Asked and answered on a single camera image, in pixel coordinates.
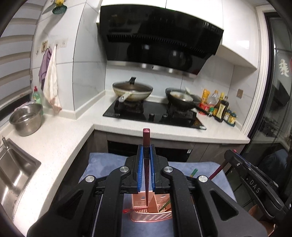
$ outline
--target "upper cabinet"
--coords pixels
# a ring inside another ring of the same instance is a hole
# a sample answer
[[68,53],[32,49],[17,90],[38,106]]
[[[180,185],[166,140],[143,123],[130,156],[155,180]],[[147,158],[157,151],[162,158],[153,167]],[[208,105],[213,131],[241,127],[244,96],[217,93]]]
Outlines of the upper cabinet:
[[255,7],[246,0],[222,0],[223,38],[216,55],[234,65],[258,67],[259,32]]
[[166,8],[193,15],[223,29],[222,0],[167,0]]
[[101,5],[138,4],[165,8],[166,0],[103,0]]

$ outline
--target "gas stove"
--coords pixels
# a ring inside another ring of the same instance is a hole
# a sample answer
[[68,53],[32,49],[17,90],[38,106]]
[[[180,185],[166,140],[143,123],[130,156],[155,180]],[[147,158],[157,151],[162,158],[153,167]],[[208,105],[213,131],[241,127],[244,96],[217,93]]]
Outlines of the gas stove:
[[162,104],[143,100],[120,103],[116,99],[103,116],[206,130],[197,118],[196,112],[179,110],[171,103]]

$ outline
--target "black range hood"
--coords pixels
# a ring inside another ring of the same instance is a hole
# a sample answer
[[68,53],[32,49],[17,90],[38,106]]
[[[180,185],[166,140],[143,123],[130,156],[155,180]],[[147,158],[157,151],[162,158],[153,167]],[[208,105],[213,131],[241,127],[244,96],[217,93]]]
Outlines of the black range hood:
[[145,5],[102,6],[99,29],[108,64],[188,76],[216,54],[223,35],[202,19]]

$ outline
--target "kitchen sink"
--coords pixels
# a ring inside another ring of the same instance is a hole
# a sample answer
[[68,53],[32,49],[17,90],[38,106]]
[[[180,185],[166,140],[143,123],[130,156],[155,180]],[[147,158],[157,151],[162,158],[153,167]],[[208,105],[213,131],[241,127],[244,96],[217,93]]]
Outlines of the kitchen sink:
[[21,195],[41,162],[27,154],[10,139],[2,138],[2,141],[0,199],[7,215],[13,220]]

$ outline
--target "white towel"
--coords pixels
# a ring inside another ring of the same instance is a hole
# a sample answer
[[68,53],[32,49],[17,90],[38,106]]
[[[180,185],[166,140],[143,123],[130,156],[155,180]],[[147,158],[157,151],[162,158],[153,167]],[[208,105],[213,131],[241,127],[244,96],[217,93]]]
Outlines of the white towel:
[[62,107],[58,97],[56,46],[54,46],[45,78],[44,96],[47,99],[47,101],[52,105],[54,112],[55,113],[60,112]]

